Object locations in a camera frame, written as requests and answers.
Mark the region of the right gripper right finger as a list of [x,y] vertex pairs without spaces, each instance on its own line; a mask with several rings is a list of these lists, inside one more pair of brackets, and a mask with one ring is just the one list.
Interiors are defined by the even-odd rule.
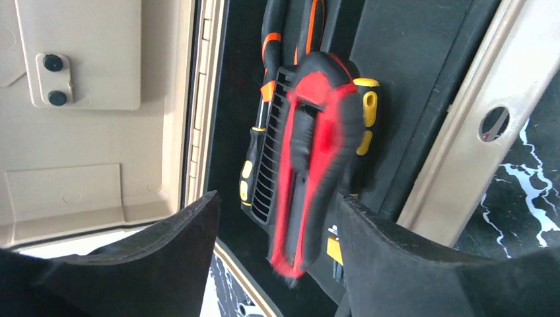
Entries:
[[353,316],[558,316],[559,249],[493,260],[462,253],[337,195]]

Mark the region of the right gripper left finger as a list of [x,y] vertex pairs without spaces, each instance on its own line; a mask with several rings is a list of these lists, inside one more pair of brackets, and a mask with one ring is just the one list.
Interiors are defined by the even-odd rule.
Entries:
[[2,316],[199,316],[220,217],[212,191],[84,256],[1,251]]

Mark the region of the yellow hex key set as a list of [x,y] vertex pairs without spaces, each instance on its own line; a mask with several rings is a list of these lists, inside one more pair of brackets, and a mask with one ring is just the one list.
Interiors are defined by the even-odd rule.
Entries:
[[330,235],[327,239],[326,253],[332,259],[332,277],[337,283],[346,286],[337,226],[332,225],[328,232]]

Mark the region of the red black utility knife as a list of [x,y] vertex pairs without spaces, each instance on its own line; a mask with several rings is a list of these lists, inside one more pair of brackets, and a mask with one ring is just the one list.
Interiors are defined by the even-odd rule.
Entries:
[[335,55],[304,56],[286,97],[276,153],[269,262],[293,283],[321,254],[329,204],[365,127],[358,88]]

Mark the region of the long black yellow screwdriver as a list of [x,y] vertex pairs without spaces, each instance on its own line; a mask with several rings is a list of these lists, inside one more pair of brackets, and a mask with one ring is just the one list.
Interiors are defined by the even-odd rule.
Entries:
[[250,130],[250,143],[239,181],[239,195],[243,206],[251,206],[252,202],[252,194],[254,193],[261,158],[260,153],[266,133],[268,104],[268,102],[263,101],[263,98],[260,98],[256,123]]

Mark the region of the tan plastic tool box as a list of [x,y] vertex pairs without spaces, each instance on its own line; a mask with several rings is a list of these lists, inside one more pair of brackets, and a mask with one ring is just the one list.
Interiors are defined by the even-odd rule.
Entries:
[[[207,171],[226,2],[1,2],[1,251],[84,256],[218,193]],[[268,262],[281,112],[304,7],[287,2],[252,202],[241,204],[267,231]],[[559,2],[498,2],[392,222],[462,253],[509,260],[559,249]],[[338,193],[351,195],[351,162],[316,262],[328,256]],[[213,291],[214,313],[225,316],[213,269],[236,264],[218,233],[203,303]],[[236,276],[235,316],[274,316]],[[290,288],[301,279],[281,278]]]

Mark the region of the small black yellow screwdriver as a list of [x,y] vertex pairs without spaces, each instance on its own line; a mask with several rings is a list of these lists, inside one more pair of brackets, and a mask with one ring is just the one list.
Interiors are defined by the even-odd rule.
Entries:
[[361,137],[353,161],[348,169],[349,193],[358,196],[363,188],[363,176],[367,169],[368,154],[372,147],[372,141],[378,128],[377,116],[380,104],[380,83],[371,78],[359,77],[353,80],[361,96],[363,111],[364,131]]

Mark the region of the red needle nose pliers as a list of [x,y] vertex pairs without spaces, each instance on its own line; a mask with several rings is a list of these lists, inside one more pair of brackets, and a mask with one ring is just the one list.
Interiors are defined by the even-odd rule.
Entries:
[[[300,36],[295,53],[295,63],[305,55],[318,51],[321,46],[326,21],[326,2],[304,1]],[[262,61],[264,67],[261,96],[263,102],[273,100],[277,71],[282,65],[282,31],[288,2],[270,0],[265,6],[262,20]]]

